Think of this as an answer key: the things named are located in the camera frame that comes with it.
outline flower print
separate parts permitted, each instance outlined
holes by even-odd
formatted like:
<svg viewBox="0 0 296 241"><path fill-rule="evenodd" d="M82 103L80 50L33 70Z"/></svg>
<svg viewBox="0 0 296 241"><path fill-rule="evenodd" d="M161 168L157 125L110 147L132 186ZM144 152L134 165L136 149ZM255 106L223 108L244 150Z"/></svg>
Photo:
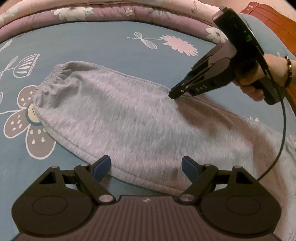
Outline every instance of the flower print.
<svg viewBox="0 0 296 241"><path fill-rule="evenodd" d="M209 26L206 28L206 31L209 33L207 38L216 44L219 42L225 43L225 39L228 40L226 35L220 29Z"/></svg>
<svg viewBox="0 0 296 241"><path fill-rule="evenodd" d="M27 130L25 143L29 155L35 159L43 160L53 152L56 142L42 127L34 111L31 96L36 87L29 85L19 92L17 105L20 110L9 116L3 131L5 137L12 139Z"/></svg>
<svg viewBox="0 0 296 241"><path fill-rule="evenodd" d="M166 40L166 43L163 43L164 45L172 46L172 49L178 50L180 53L185 53L188 56L192 55L195 56L197 55L196 48L193 47L193 45L189 44L186 41L183 41L182 39L178 39L174 36L162 36L160 39Z"/></svg>
<svg viewBox="0 0 296 241"><path fill-rule="evenodd" d="M93 14L93 7L64 7L54 11L54 15L59 15L59 19L76 21L77 19L85 20L86 14Z"/></svg>
<svg viewBox="0 0 296 241"><path fill-rule="evenodd" d="M0 15L0 25L3 25L6 20L13 18L19 10L19 6L12 6L6 12Z"/></svg>
<svg viewBox="0 0 296 241"><path fill-rule="evenodd" d="M143 9L148 8L148 14L156 13L158 16L162 16L162 14L163 14L163 15L166 15L169 18L169 20L172 19L172 13L170 13L170 12L154 9L151 7L145 7L145 6L143 6L142 8Z"/></svg>
<svg viewBox="0 0 296 241"><path fill-rule="evenodd" d="M259 119L258 119L257 117L255 118L255 121L256 121L256 122L260 122Z"/></svg>
<svg viewBox="0 0 296 241"><path fill-rule="evenodd" d="M130 16L130 15L133 15L133 11L128 7L128 9L126 10L126 16Z"/></svg>

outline beaded bracelet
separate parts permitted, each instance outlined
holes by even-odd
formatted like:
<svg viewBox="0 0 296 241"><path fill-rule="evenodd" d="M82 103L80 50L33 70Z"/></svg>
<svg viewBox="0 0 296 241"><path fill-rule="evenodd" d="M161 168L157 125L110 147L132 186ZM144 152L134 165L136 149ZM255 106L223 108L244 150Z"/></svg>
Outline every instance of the beaded bracelet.
<svg viewBox="0 0 296 241"><path fill-rule="evenodd" d="M288 88L291 83L291 79L292 79L292 62L287 55L285 56L285 59L287 60L287 66L288 66L288 79L287 79L284 87Z"/></svg>

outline metal screw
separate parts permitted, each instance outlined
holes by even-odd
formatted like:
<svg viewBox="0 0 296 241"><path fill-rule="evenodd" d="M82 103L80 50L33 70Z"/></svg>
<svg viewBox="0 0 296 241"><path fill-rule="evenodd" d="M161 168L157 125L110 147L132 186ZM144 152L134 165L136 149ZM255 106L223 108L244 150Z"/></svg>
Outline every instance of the metal screw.
<svg viewBox="0 0 296 241"><path fill-rule="evenodd" d="M113 201L113 197L109 194L105 194L105 195L100 196L99 200L101 202L111 202L111 201Z"/></svg>
<svg viewBox="0 0 296 241"><path fill-rule="evenodd" d="M180 196L180 200L183 202L192 202L194 200L194 196L191 194L182 194Z"/></svg>

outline gray sweatpants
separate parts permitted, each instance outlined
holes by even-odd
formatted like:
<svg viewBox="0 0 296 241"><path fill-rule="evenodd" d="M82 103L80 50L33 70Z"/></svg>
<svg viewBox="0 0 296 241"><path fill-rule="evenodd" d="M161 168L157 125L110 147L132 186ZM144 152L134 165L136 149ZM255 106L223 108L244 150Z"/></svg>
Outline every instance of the gray sweatpants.
<svg viewBox="0 0 296 241"><path fill-rule="evenodd" d="M185 155L219 169L240 165L255 178L274 161L280 133L198 97L172 100L169 91L73 61L55 67L37 87L33 104L48 134L70 152L90 164L109 155L112 176L172 195L190 185L181 169ZM295 194L295 170L295 149L286 140L279 162L261 181L282 206Z"/></svg>

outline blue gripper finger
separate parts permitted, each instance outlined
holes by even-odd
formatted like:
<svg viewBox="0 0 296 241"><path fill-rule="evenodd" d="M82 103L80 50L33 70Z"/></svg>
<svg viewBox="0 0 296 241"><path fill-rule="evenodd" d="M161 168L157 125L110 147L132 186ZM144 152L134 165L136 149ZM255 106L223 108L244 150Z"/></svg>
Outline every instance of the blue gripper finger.
<svg viewBox="0 0 296 241"><path fill-rule="evenodd" d="M89 173L98 181L101 182L111 168L111 158L104 155L94 164L89 166Z"/></svg>

